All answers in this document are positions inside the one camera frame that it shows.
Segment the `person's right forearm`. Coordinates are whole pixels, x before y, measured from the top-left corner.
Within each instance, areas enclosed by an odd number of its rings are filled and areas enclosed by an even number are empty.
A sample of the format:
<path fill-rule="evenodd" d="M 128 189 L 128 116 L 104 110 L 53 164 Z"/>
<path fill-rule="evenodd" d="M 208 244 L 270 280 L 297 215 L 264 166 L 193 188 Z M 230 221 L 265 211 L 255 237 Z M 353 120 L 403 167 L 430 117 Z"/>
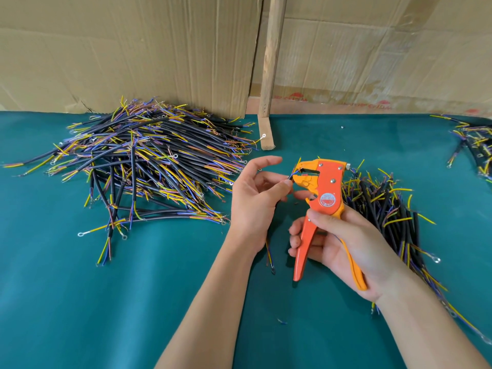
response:
<path fill-rule="evenodd" d="M 435 294 L 400 260 L 376 304 L 407 369 L 492 369 Z"/>

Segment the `orange wire stripper tool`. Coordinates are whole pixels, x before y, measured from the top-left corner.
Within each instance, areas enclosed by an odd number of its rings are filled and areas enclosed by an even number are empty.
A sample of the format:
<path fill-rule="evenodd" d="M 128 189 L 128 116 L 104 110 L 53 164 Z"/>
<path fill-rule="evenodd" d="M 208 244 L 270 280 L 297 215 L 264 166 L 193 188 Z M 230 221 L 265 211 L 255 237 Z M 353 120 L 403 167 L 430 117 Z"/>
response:
<path fill-rule="evenodd" d="M 291 178 L 295 184 L 315 196 L 313 200 L 306 199 L 312 210 L 340 219 L 345 208 L 342 182 L 344 171 L 347 169 L 349 165 L 342 161 L 329 159 L 299 161 Z M 294 281 L 300 281 L 303 277 L 309 249 L 317 229 L 318 227 L 309 218 L 304 218 L 294 265 Z"/>

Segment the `creased brown cardboard sheet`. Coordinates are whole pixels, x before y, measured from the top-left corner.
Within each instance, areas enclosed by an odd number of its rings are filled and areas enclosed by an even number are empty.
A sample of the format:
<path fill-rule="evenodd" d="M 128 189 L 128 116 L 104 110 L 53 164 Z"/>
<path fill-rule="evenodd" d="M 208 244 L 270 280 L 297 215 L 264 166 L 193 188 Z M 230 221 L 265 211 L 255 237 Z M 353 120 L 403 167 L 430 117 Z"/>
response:
<path fill-rule="evenodd" d="M 263 0 L 0 0 L 0 111 L 247 106 Z"/>

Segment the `green table cloth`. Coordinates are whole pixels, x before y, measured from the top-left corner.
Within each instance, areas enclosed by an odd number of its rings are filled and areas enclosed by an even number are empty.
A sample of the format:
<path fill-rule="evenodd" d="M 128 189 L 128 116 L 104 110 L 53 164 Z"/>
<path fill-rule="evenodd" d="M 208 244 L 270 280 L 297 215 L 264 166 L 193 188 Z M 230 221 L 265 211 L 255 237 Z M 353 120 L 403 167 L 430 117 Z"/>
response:
<path fill-rule="evenodd" d="M 3 168 L 53 148 L 88 115 L 0 113 L 0 369 L 152 369 L 216 257 L 228 225 L 191 219 L 138 223 L 117 235 L 114 258 L 96 266 L 108 221 L 79 175 L 63 183 L 46 167 Z M 345 160 L 372 178 L 393 173 L 413 189 L 421 246 L 448 300 L 492 339 L 492 184 L 462 150 L 452 122 L 428 115 L 276 116 L 271 171 L 299 157 Z M 275 213 L 272 255 L 251 271 L 237 339 L 237 369 L 404 369 L 381 316 L 325 267 L 309 262 L 292 284 L 288 227 L 306 204 Z M 286 321 L 280 324 L 277 319 Z"/>

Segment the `brown cardboard sheet red print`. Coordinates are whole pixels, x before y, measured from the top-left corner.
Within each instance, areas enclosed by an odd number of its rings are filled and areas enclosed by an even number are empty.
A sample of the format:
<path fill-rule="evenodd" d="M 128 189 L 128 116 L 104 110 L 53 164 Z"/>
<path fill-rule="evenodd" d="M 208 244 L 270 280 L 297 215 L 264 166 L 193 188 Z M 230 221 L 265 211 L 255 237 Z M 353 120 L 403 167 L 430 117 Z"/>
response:
<path fill-rule="evenodd" d="M 271 112 L 492 117 L 492 0 L 287 0 Z"/>

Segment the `wooden post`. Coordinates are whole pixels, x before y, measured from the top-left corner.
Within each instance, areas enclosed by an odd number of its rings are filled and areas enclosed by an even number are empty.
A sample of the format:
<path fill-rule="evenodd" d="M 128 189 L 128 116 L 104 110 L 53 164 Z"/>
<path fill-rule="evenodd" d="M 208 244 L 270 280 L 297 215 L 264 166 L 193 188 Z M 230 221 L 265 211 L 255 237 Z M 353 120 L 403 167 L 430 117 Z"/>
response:
<path fill-rule="evenodd" d="M 269 116 L 286 4 L 287 0 L 270 0 L 262 84 L 257 114 L 262 150 L 273 150 L 275 148 Z"/>

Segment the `person's right hand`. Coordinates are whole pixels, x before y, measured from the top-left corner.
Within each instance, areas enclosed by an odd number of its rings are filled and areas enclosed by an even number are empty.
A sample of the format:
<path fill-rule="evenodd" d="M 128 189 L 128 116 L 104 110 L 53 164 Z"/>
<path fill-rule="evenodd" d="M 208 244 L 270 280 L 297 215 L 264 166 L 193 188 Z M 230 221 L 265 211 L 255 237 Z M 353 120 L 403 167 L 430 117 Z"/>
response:
<path fill-rule="evenodd" d="M 357 224 L 360 227 L 360 237 L 357 240 L 347 242 L 318 228 L 310 248 L 328 248 L 330 266 L 326 267 L 362 298 L 376 303 L 384 294 L 394 292 L 402 279 L 411 273 L 391 250 L 378 229 L 360 213 L 359 215 Z M 301 234 L 290 235 L 288 253 L 292 257 L 297 255 L 300 237 Z M 367 285 L 365 291 L 358 289 L 353 279 L 346 249 L 362 270 Z"/>

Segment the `person's left forearm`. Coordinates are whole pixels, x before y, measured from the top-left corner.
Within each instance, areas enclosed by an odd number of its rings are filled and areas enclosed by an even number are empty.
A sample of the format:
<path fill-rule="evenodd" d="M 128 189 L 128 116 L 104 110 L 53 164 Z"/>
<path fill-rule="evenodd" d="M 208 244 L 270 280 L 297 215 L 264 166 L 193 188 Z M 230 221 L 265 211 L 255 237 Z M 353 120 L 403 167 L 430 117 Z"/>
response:
<path fill-rule="evenodd" d="M 250 270 L 266 236 L 229 230 L 155 369 L 232 369 Z"/>

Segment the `person's left hand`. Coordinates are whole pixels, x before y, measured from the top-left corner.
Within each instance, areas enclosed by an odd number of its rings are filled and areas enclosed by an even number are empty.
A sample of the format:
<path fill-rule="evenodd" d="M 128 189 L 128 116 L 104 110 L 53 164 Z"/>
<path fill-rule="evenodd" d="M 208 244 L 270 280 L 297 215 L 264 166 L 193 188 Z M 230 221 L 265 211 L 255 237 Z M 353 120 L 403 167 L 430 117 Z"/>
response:
<path fill-rule="evenodd" d="M 268 172 L 266 167 L 279 165 L 281 156 L 265 155 L 247 162 L 232 186 L 231 222 L 228 236 L 253 255 L 265 245 L 267 231 L 272 223 L 275 207 L 261 203 L 261 192 L 272 186 L 256 186 L 258 172 Z"/>

